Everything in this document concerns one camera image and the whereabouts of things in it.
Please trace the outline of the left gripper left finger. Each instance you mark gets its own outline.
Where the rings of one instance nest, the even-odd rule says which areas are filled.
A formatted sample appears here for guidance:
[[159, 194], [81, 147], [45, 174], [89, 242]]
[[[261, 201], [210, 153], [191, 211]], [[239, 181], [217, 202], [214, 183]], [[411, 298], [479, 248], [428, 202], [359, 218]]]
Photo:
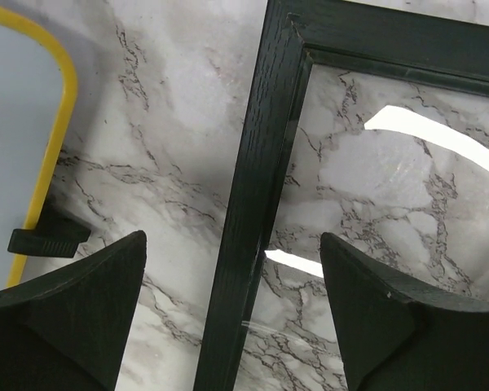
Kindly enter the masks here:
[[0, 390], [113, 390], [147, 260], [135, 231], [0, 291]]

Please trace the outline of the clear glass pane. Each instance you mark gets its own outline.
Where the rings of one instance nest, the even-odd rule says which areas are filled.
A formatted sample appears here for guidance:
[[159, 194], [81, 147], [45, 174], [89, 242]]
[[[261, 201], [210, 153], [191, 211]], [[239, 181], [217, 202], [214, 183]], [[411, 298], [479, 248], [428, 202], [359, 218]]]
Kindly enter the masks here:
[[[489, 173], [407, 134], [366, 130], [397, 106], [489, 149], [489, 98], [338, 68], [311, 70], [269, 247], [319, 260], [324, 232], [440, 288], [489, 301]], [[343, 390], [324, 281], [267, 260], [238, 390]]]

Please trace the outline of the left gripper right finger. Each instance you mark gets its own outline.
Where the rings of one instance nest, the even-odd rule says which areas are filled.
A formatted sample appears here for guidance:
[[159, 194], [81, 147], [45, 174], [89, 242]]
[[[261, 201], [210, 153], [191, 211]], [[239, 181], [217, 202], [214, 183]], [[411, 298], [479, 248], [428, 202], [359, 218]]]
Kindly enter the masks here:
[[350, 390], [489, 390], [489, 302], [324, 233], [320, 260]]

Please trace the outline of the black picture frame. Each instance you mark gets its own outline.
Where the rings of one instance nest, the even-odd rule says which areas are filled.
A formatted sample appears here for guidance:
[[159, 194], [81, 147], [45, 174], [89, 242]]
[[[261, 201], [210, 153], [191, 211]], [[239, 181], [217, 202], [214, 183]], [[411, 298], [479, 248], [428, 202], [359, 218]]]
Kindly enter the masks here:
[[268, 2], [197, 390], [234, 387], [314, 64], [489, 97], [489, 26], [348, 1]]

